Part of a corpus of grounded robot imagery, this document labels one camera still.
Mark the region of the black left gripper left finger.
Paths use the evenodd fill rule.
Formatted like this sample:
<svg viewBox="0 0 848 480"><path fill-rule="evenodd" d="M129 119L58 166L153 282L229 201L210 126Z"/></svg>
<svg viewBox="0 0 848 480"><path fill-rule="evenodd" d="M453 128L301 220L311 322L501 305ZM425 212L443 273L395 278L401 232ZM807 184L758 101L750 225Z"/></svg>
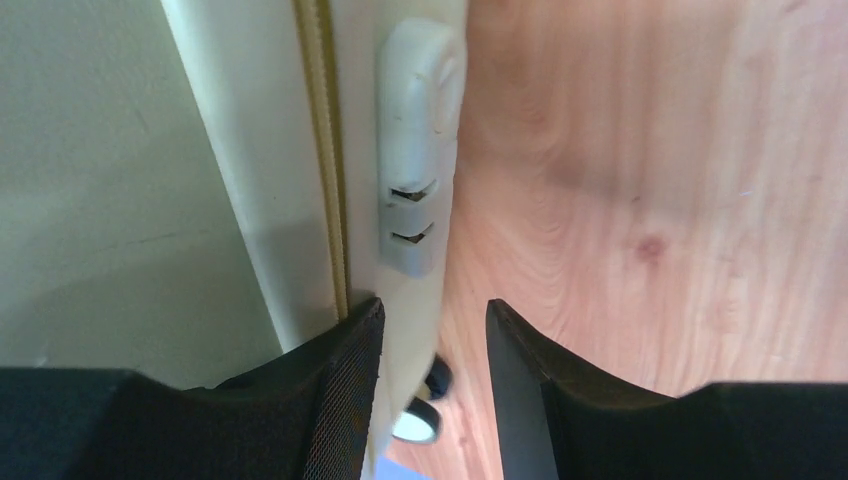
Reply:
<svg viewBox="0 0 848 480"><path fill-rule="evenodd" d="M372 298L331 330L215 388L126 369L5 368L5 479L357 479L385 311Z"/></svg>

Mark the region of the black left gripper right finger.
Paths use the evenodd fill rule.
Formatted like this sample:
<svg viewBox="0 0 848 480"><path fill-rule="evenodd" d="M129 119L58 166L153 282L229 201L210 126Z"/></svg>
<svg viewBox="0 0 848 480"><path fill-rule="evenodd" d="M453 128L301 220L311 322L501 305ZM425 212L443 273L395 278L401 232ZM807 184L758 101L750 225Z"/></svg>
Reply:
<svg viewBox="0 0 848 480"><path fill-rule="evenodd" d="M507 479L843 479L847 387L719 382L682 397L618 378L537 331L508 303L486 311Z"/></svg>

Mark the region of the cream suitcase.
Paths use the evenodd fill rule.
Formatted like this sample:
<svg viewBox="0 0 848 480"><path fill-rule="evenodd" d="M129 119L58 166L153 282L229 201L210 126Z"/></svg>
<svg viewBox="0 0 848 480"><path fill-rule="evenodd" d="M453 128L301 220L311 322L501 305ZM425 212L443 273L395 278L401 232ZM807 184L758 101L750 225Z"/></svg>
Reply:
<svg viewBox="0 0 848 480"><path fill-rule="evenodd" d="M433 364L464 1L5 1L1 372L215 388L369 299L363 470Z"/></svg>

